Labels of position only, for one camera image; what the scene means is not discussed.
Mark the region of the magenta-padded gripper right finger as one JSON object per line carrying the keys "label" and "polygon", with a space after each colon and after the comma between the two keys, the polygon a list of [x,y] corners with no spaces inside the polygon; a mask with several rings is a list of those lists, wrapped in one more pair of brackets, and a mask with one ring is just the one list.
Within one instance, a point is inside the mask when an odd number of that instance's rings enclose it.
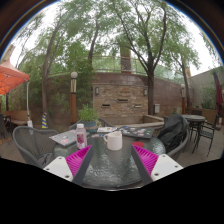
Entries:
{"label": "magenta-padded gripper right finger", "polygon": [[164,178],[182,169],[182,166],[167,154],[156,155],[147,149],[133,145],[131,154],[144,185]]}

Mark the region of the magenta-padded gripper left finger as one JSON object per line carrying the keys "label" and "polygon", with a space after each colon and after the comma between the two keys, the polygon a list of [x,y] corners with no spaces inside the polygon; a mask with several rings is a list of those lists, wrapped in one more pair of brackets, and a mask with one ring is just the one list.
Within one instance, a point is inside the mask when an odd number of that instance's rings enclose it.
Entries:
{"label": "magenta-padded gripper left finger", "polygon": [[81,186],[92,156],[89,145],[67,157],[58,156],[44,170]]}

